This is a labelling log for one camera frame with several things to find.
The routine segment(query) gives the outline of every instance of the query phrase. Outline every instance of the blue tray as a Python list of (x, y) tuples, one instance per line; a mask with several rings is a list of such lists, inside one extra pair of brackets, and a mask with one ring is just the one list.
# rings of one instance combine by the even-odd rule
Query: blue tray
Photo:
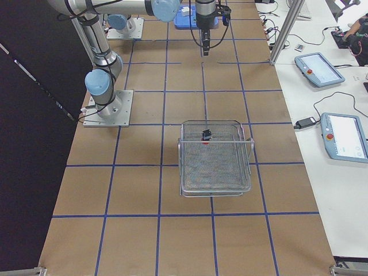
[[(189, 25), (189, 16), (183, 16), (182, 15), (182, 8), (183, 7), (188, 7), (188, 5), (180, 5), (180, 9), (177, 13), (177, 16), (174, 19), (174, 25), (177, 29), (180, 30), (189, 30), (190, 29), (190, 25)], [(196, 6), (192, 5), (191, 6), (191, 13), (190, 13), (190, 18), (191, 18), (191, 28), (192, 29), (198, 29), (197, 24), (196, 24)], [(217, 19), (217, 17), (214, 19), (214, 25), (217, 26), (219, 24), (219, 20)]]

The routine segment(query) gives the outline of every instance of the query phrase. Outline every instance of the metal basket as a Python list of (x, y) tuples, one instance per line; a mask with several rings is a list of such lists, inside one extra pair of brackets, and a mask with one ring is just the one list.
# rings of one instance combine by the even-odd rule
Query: metal basket
[[(203, 140), (205, 130), (212, 133), (208, 140)], [(249, 191), (253, 147), (237, 121), (184, 122), (178, 143), (181, 195), (239, 196)]]

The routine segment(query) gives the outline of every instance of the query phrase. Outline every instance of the blue joint cap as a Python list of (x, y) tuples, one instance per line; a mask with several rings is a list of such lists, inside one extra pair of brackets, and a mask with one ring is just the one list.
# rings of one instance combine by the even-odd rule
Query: blue joint cap
[(121, 14), (110, 14), (108, 16), (109, 25), (117, 30), (123, 30), (127, 25), (127, 18)]
[(93, 96), (105, 93), (110, 86), (110, 81), (110, 75), (101, 69), (92, 70), (85, 77), (86, 87)]
[(180, 8), (180, 0), (152, 0), (155, 17), (163, 22), (174, 20)]

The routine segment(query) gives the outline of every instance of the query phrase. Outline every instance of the white mounting plate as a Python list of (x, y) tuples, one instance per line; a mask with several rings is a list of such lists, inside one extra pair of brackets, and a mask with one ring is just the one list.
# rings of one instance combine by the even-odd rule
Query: white mounting plate
[(127, 34), (118, 33), (115, 29), (110, 29), (108, 32), (108, 40), (130, 40), (130, 39), (142, 39), (143, 32), (143, 18), (133, 18), (136, 29)]
[[(109, 121), (106, 121), (104, 118), (100, 117), (98, 114), (93, 114), (97, 110), (96, 108), (87, 109), (85, 117), (85, 121), (83, 122), (84, 127), (128, 127), (129, 121), (131, 119), (131, 111), (132, 111), (132, 102), (133, 102), (133, 90), (123, 90), (123, 91), (115, 91), (116, 97), (119, 97), (122, 102), (121, 111), (115, 118), (112, 118)], [(92, 97), (90, 98), (89, 105), (94, 105), (94, 100)]]

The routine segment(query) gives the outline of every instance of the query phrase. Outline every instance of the tablet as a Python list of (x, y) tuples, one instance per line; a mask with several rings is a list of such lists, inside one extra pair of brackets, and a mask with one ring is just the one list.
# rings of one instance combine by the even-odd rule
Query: tablet
[(296, 56), (294, 61), (305, 77), (316, 87), (345, 81), (340, 72), (321, 53)]
[(368, 163), (368, 145), (358, 116), (323, 113), (322, 137), (332, 159)]

